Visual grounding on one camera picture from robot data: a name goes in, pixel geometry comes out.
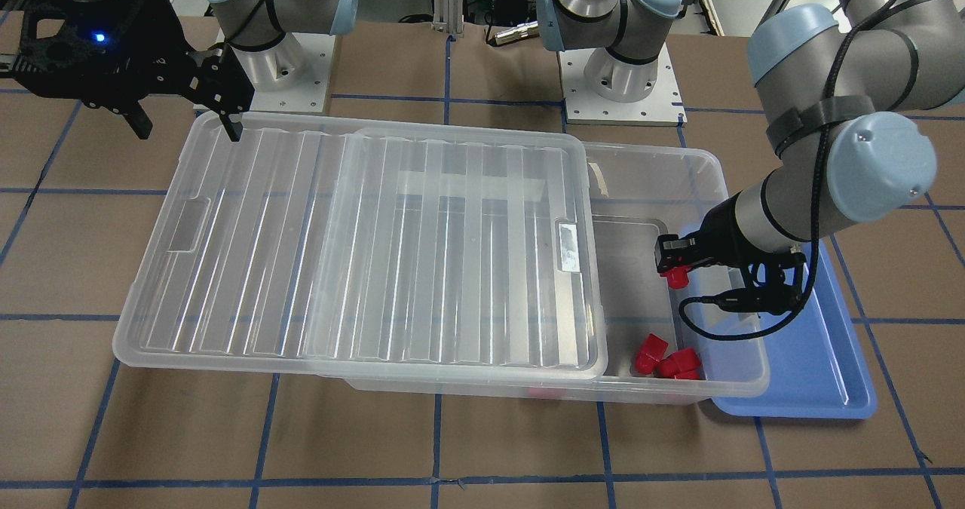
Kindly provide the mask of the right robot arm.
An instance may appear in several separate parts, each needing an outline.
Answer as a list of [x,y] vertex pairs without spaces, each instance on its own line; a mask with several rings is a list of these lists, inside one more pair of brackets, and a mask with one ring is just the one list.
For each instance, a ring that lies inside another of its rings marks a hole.
[[217,114],[231,141],[256,92],[283,87],[304,63],[296,34],[347,35],[357,0],[207,0],[223,39],[187,41],[170,0],[39,0],[2,76],[45,99],[79,100],[152,133],[141,101],[176,94]]

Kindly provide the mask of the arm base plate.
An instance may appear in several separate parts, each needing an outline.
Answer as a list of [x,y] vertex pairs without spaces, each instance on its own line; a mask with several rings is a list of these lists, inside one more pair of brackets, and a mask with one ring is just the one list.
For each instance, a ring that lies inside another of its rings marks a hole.
[[289,32],[275,48],[235,51],[254,80],[250,109],[255,112],[323,114],[335,56],[334,35]]
[[561,51],[557,56],[569,124],[687,123],[666,45],[655,61],[640,66],[617,61],[603,48]]

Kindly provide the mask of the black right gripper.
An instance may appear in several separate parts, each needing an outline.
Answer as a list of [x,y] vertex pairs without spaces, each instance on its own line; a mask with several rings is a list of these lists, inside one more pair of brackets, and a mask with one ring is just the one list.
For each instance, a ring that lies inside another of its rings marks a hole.
[[39,97],[77,99],[120,115],[140,140],[154,124],[140,104],[176,94],[219,114],[233,143],[254,87],[225,43],[197,50],[170,0],[38,0],[23,12],[20,45],[2,76]]

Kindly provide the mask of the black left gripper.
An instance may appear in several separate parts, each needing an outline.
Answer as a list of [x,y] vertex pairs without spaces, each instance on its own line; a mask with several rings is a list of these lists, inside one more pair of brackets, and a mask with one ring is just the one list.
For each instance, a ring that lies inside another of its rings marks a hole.
[[689,266],[691,271],[711,265],[739,268],[750,264],[755,248],[739,230],[734,207],[713,207],[692,233],[658,235],[654,254],[661,274],[673,266]]

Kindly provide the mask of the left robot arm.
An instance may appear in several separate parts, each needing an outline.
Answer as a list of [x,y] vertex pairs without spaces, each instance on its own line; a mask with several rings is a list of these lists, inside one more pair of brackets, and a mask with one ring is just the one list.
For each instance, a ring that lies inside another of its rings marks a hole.
[[[592,48],[589,74],[611,100],[617,74],[654,74],[680,0],[537,0],[547,50]],[[665,277],[710,265],[792,259],[792,249],[872,222],[927,192],[936,154],[905,112],[963,102],[963,21],[954,0],[839,0],[851,25],[807,4],[775,14],[749,39],[752,85],[781,166],[714,207],[684,237],[655,247]]]

